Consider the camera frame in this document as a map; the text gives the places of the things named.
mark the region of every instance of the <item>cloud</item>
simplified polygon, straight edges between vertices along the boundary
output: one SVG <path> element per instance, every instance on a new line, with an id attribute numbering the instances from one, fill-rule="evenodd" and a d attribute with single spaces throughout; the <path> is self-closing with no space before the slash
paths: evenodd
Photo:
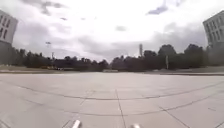
<path id="1" fill-rule="evenodd" d="M 165 5 L 162 5 L 155 10 L 150 10 L 147 14 L 149 15 L 159 15 L 161 13 L 164 13 L 168 10 L 168 8 Z"/>
<path id="2" fill-rule="evenodd" d="M 126 31 L 127 28 L 126 28 L 125 26 L 116 26 L 116 27 L 115 27 L 115 30 L 116 30 L 116 31 Z"/>

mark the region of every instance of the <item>pole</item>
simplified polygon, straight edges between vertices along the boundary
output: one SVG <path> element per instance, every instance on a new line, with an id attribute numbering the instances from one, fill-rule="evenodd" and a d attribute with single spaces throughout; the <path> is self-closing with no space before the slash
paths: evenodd
<path id="1" fill-rule="evenodd" d="M 169 56 L 166 55 L 166 69 L 169 69 Z"/>

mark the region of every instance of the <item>window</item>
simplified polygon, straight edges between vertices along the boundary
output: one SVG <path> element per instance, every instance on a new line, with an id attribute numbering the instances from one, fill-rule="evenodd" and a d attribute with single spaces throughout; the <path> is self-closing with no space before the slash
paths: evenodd
<path id="1" fill-rule="evenodd" d="M 4 21 L 3 21 L 3 23 L 2 23 L 3 26 L 5 26 L 5 22 L 6 22 L 6 20 L 7 20 L 7 19 L 4 18 Z"/>
<path id="2" fill-rule="evenodd" d="M 3 28 L 0 29 L 0 38 L 2 37 Z"/>
<path id="3" fill-rule="evenodd" d="M 209 39 L 208 40 L 209 40 L 209 42 L 212 42 L 213 41 L 212 34 L 210 34 L 210 33 L 209 33 Z"/>
<path id="4" fill-rule="evenodd" d="M 0 16 L 0 24 L 1 24 L 1 22 L 2 22 L 2 18 L 3 18 L 3 16 Z"/>
<path id="5" fill-rule="evenodd" d="M 220 40 L 219 31 L 216 31 L 217 40 Z"/>
<path id="6" fill-rule="evenodd" d="M 208 24 L 206 24 L 206 28 L 207 28 L 208 32 L 210 32 L 210 28 L 209 28 Z"/>
<path id="7" fill-rule="evenodd" d="M 219 19 L 216 19 L 215 21 L 216 21 L 217 26 L 219 27 L 220 26 Z"/>
<path id="8" fill-rule="evenodd" d="M 216 41 L 215 33 L 212 33 L 214 41 Z"/>
<path id="9" fill-rule="evenodd" d="M 220 36 L 222 37 L 222 36 L 223 36 L 223 31 L 222 31 L 222 29 L 219 29 L 219 33 L 220 33 Z"/>
<path id="10" fill-rule="evenodd" d="M 215 22 L 212 21 L 212 24 L 213 24 L 213 28 L 216 29 L 216 26 L 215 26 Z"/>
<path id="11" fill-rule="evenodd" d="M 10 25 L 10 20 L 8 20 L 6 27 L 8 28 Z"/>
<path id="12" fill-rule="evenodd" d="M 220 19 L 220 24 L 221 24 L 221 25 L 224 25 L 224 22 L 223 22 L 222 17 L 219 17 L 219 19 Z"/>
<path id="13" fill-rule="evenodd" d="M 213 30 L 212 22 L 209 23 L 211 30 Z"/>
<path id="14" fill-rule="evenodd" d="M 4 39 L 6 38 L 6 35 L 7 35 L 7 30 L 5 30 L 4 32 Z"/>

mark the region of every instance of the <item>tree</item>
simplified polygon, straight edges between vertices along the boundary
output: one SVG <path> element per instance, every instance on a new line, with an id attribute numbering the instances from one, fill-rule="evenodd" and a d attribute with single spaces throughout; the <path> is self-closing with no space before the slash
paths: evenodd
<path id="1" fill-rule="evenodd" d="M 190 44 L 184 50 L 184 54 L 189 68 L 199 68 L 203 65 L 204 51 L 202 47 Z"/>
<path id="2" fill-rule="evenodd" d="M 158 57 L 156 52 L 146 50 L 144 52 L 144 64 L 146 70 L 153 70 L 158 68 Z"/>
<path id="3" fill-rule="evenodd" d="M 170 44 L 162 45 L 162 47 L 160 47 L 158 51 L 159 68 L 160 69 L 167 68 L 167 63 L 168 63 L 169 69 L 175 69 L 176 55 L 177 53 L 172 45 Z"/>
<path id="4" fill-rule="evenodd" d="M 102 60 L 99 62 L 99 71 L 103 71 L 104 69 L 108 68 L 108 63 L 106 60 Z"/>

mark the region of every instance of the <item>stone pavement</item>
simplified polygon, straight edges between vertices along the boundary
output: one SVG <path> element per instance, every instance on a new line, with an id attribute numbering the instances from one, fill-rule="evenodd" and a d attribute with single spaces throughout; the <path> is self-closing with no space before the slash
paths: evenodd
<path id="1" fill-rule="evenodd" d="M 1 128 L 224 128 L 224 76 L 0 74 Z"/>

